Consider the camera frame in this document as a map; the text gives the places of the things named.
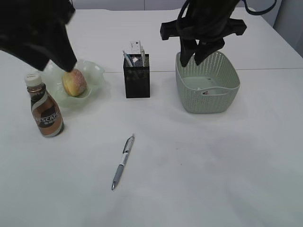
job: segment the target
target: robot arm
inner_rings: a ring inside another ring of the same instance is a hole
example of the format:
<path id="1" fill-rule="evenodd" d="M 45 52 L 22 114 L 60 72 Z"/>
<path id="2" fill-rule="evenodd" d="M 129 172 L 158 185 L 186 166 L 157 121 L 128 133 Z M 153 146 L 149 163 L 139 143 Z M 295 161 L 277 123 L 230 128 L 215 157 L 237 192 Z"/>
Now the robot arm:
<path id="1" fill-rule="evenodd" d="M 231 19 L 230 16 L 240 0 L 186 0 L 177 20 L 162 23 L 160 33 L 162 40 L 179 36 L 181 45 L 180 61 L 185 67 L 195 54 L 196 64 L 199 65 L 210 54 L 222 49 L 224 37 L 235 33 L 242 35 L 246 30 L 243 20 Z M 245 8 L 248 13 L 262 15 L 274 8 L 275 3 L 261 12 L 249 10 L 246 0 Z"/>
<path id="2" fill-rule="evenodd" d="M 0 50 L 38 70 L 51 59 L 71 71 L 77 59 L 65 25 L 74 12 L 69 0 L 0 1 Z"/>

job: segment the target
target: pen holder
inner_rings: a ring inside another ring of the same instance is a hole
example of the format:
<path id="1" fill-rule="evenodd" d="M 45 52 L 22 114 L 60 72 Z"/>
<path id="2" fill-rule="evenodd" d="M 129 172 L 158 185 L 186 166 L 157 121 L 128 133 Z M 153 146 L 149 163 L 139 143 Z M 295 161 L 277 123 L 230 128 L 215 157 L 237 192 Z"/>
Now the pen holder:
<path id="1" fill-rule="evenodd" d="M 151 97 L 150 86 L 150 61 L 149 55 L 145 55 L 144 66 L 140 54 L 129 54 L 134 66 L 130 67 L 124 59 L 124 81 L 126 98 Z"/>

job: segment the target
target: white pen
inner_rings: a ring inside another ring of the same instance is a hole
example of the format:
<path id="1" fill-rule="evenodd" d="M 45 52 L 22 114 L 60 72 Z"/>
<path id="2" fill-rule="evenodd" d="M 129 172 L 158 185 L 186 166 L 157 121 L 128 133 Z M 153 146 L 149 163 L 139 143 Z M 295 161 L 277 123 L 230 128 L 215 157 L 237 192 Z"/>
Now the white pen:
<path id="1" fill-rule="evenodd" d="M 134 143 L 134 134 L 130 138 L 128 138 L 128 140 L 126 141 L 126 144 L 124 146 L 123 153 L 122 153 L 123 154 L 122 155 L 122 160 L 121 160 L 120 165 L 117 168 L 115 177 L 113 179 L 112 190 L 114 190 L 117 187 L 117 185 L 118 185 L 118 183 L 120 181 L 122 172 L 123 172 L 124 167 L 126 165 L 126 162 L 127 162 L 129 153 L 130 153 L 130 151 L 132 149 L 133 143 Z"/>
<path id="2" fill-rule="evenodd" d="M 133 63 L 131 61 L 130 56 L 124 50 L 123 50 L 123 56 L 125 57 L 125 59 L 126 59 L 128 65 L 129 65 L 129 67 L 133 67 L 134 65 L 133 65 Z"/>
<path id="3" fill-rule="evenodd" d="M 145 66 L 145 51 L 143 49 L 143 46 L 140 46 L 140 52 L 141 52 L 141 57 L 142 57 L 142 66 Z"/>

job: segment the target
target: nescafe bottle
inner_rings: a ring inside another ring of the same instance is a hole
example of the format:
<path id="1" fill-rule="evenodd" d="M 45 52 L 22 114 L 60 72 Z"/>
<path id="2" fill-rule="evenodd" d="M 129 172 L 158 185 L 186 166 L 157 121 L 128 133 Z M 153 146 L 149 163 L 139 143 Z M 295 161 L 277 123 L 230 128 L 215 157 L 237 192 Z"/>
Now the nescafe bottle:
<path id="1" fill-rule="evenodd" d="M 49 95 L 39 74 L 25 77 L 27 91 L 31 96 L 31 110 L 38 128 L 43 136 L 53 137 L 64 129 L 63 118 L 58 104 Z"/>

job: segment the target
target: white bottle cap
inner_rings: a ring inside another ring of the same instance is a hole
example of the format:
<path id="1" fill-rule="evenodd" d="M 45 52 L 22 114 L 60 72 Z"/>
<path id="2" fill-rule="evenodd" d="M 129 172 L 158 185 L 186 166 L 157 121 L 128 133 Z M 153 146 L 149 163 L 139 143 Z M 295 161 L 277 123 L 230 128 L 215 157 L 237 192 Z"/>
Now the white bottle cap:
<path id="1" fill-rule="evenodd" d="M 25 76 L 24 81 L 28 87 L 35 87 L 42 84 L 42 78 L 38 73 L 32 73 Z"/>

